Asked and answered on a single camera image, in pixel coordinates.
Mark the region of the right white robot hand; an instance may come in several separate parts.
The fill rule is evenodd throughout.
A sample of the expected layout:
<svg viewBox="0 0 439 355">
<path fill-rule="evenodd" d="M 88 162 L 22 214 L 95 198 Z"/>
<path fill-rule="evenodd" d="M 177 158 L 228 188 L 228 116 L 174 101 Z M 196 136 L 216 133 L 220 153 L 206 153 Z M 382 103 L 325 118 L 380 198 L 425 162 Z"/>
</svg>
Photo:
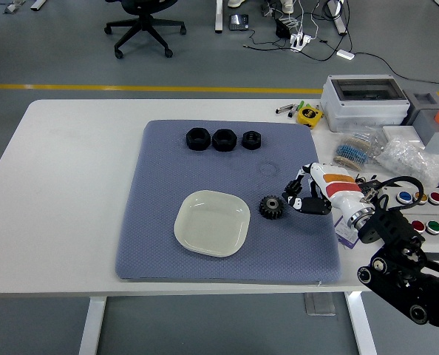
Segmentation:
<svg viewBox="0 0 439 355">
<path fill-rule="evenodd" d="M 302 178 L 309 174 L 311 196 L 300 197 Z M 339 209 L 347 226 L 361 229 L 370 219 L 375 207 L 364 199 L 358 184 L 340 166 L 310 163 L 303 166 L 296 178 L 282 193 L 285 202 L 298 212 L 326 215 Z"/>
</svg>

